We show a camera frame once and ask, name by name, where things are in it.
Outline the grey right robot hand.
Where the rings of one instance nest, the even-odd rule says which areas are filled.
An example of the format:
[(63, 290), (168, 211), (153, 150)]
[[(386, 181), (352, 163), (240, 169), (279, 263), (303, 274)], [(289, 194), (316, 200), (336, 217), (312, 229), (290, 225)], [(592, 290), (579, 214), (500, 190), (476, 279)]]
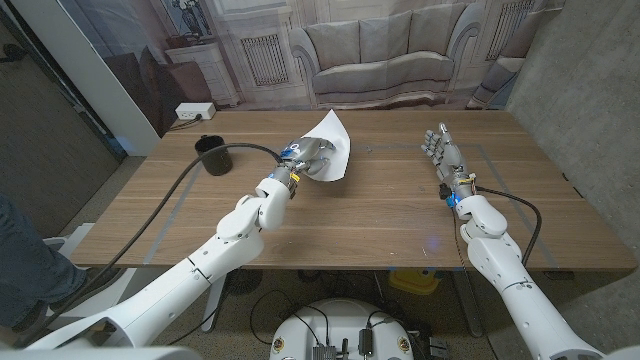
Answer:
[(453, 142), (444, 123), (439, 124), (437, 132), (426, 131), (421, 149), (430, 158), (436, 168), (436, 175), (452, 195), (459, 200), (474, 195), (473, 180), (466, 159)]

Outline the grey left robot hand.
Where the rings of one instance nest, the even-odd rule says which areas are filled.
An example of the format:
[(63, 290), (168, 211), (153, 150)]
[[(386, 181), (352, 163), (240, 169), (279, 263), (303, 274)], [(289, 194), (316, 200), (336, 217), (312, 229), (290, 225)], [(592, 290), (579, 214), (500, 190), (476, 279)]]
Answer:
[(315, 175), (325, 167), (329, 159), (325, 157), (336, 149), (327, 139), (301, 137), (290, 142), (281, 152), (281, 162), (269, 174), (290, 189), (299, 182), (300, 175)]

